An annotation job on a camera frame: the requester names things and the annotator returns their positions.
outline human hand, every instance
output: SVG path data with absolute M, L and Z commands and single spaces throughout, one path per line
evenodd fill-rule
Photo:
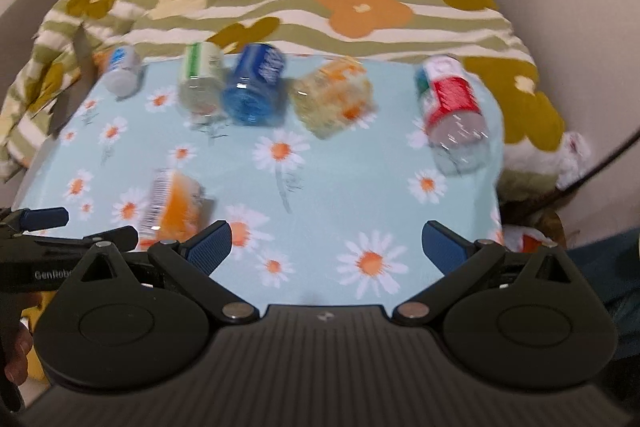
M 38 306 L 41 297 L 37 293 L 26 294 L 25 308 Z M 8 362 L 4 367 L 4 375 L 15 385 L 22 385 L 27 380 L 27 353 L 33 347 L 33 338 L 28 328 L 20 323 L 18 333 L 15 335 L 14 349 L 7 353 Z

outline blue tablecloth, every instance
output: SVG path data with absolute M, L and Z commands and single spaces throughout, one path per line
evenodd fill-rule
M 231 66 L 236 57 L 226 60 Z M 285 77 L 324 60 L 288 57 Z M 271 303 L 379 303 L 390 312 L 442 276 L 422 253 L 427 220 L 469 240 L 499 235 L 502 115 L 472 78 L 490 130 L 490 162 L 446 178 L 420 126 L 413 67 L 364 65 L 378 110 L 327 140 L 291 108 L 280 128 L 190 128 L 175 96 L 179 60 L 148 64 L 142 89 L 127 100 L 116 101 L 98 82 L 22 206 L 66 206 L 69 224 L 47 232 L 57 237 L 135 225 L 153 171 L 172 166 L 204 187 L 209 222 L 232 226 L 232 253 L 211 277 L 261 312 Z

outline blue bottle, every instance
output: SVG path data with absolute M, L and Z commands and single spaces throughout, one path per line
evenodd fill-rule
M 222 92 L 226 113 L 245 125 L 268 123 L 278 107 L 284 64 L 270 44 L 247 44 Z

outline striped blanket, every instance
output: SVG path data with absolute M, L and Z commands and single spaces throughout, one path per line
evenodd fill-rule
M 5 179 L 30 165 L 48 134 L 56 96 L 78 77 L 72 39 L 80 25 L 98 63 L 117 44 L 131 44 L 141 56 L 156 59 L 181 55 L 185 44 L 205 40 L 226 53 L 265 41 L 289 54 L 413 63 L 455 54 L 502 109 L 503 179 L 513 184 L 509 172 L 517 171 L 518 183 L 540 192 L 559 174 L 564 123 L 537 90 L 533 60 L 493 0 L 59 0 L 2 107 Z M 527 157 L 535 159 L 531 168 Z

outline white daisy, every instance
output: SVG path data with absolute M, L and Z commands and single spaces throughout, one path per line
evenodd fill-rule
M 60 133 L 60 142 L 62 145 L 69 145 L 78 136 L 78 132 L 75 129 L 66 129 Z
M 113 144 L 120 139 L 120 135 L 127 130 L 127 121 L 117 116 L 113 119 L 113 122 L 108 123 L 100 133 L 100 143 L 106 143 L 108 145 Z
M 412 149 L 421 149 L 425 145 L 429 144 L 429 137 L 424 130 L 424 122 L 422 121 L 422 119 L 416 118 L 414 120 L 414 125 L 418 129 L 409 133 L 406 136 L 406 139 L 409 142 L 409 147 L 411 147 Z
M 366 234 L 360 232 L 359 240 L 360 245 L 347 241 L 345 245 L 352 253 L 338 256 L 338 261 L 344 263 L 338 266 L 338 273 L 348 274 L 340 280 L 340 284 L 346 285 L 358 282 L 356 299 L 362 299 L 369 283 L 373 286 L 373 291 L 378 297 L 380 297 L 380 286 L 387 293 L 397 293 L 400 285 L 390 274 L 407 273 L 409 271 L 406 265 L 393 261 L 403 254 L 406 248 L 395 247 L 386 253 L 387 248 L 391 245 L 393 236 L 388 233 L 381 238 L 378 230 L 373 231 L 371 240 Z
M 364 114 L 361 117 L 354 120 L 350 126 L 350 129 L 354 131 L 358 127 L 360 127 L 361 129 L 368 129 L 370 127 L 370 124 L 376 121 L 377 117 L 378 117 L 378 114 L 375 113 L 374 111 L 368 112 L 367 114 Z
M 145 107 L 149 112 L 164 111 L 167 107 L 174 105 L 175 87 L 159 87 L 153 92 L 153 94 L 149 95 L 146 100 L 147 102 Z
M 91 217 L 91 214 L 94 213 L 94 200 L 84 200 L 80 204 L 79 210 L 80 214 L 78 217 L 80 218 L 80 221 L 87 221 Z
M 409 178 L 408 181 L 409 192 L 420 203 L 424 203 L 426 200 L 438 203 L 447 192 L 446 178 L 434 169 L 416 172 L 414 178 Z
M 257 230 L 269 221 L 269 217 L 247 208 L 244 204 L 228 206 L 225 213 L 226 221 L 231 227 L 231 254 L 234 259 L 240 259 L 245 251 L 255 251 L 259 241 L 273 240 L 273 235 Z
M 88 98 L 82 102 L 82 105 L 78 108 L 78 115 L 84 116 L 88 112 L 95 110 L 98 102 L 100 102 L 101 98 Z
M 273 140 L 266 136 L 260 138 L 254 149 L 255 166 L 275 172 L 276 166 L 282 172 L 294 171 L 304 164 L 304 159 L 298 153 L 309 149 L 305 138 L 294 132 L 276 129 Z
M 94 179 L 94 176 L 90 172 L 80 169 L 76 173 L 76 176 L 66 184 L 65 199 L 75 200 L 86 192 L 89 192 L 89 190 L 91 190 L 89 182 L 92 179 Z
M 255 265 L 260 272 L 260 280 L 265 286 L 280 288 L 280 281 L 287 282 L 287 273 L 295 273 L 289 257 L 276 251 L 265 250 L 262 255 L 257 255 L 260 264 Z
M 112 223 L 123 227 L 124 225 L 135 225 L 142 217 L 142 212 L 146 207 L 146 194 L 140 188 L 130 188 L 120 195 L 120 201 L 113 204 Z
M 172 167 L 180 167 L 187 163 L 191 158 L 195 158 L 196 148 L 188 143 L 178 145 L 169 151 L 169 165 Z

